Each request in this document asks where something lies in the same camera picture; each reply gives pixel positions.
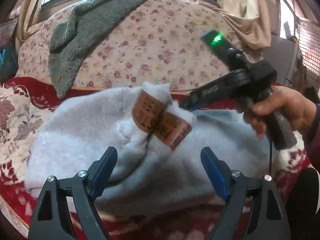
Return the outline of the person's right hand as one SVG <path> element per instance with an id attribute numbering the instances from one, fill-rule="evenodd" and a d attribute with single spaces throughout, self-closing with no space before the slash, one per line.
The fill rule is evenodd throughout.
<path id="1" fill-rule="evenodd" d="M 256 103 L 252 109 L 244 111 L 244 120 L 263 138 L 267 131 L 263 117 L 276 110 L 282 111 L 292 130 L 301 135 L 311 132 L 316 120 L 317 106 L 300 92 L 283 86 L 272 86 L 272 94 L 264 101 Z"/>

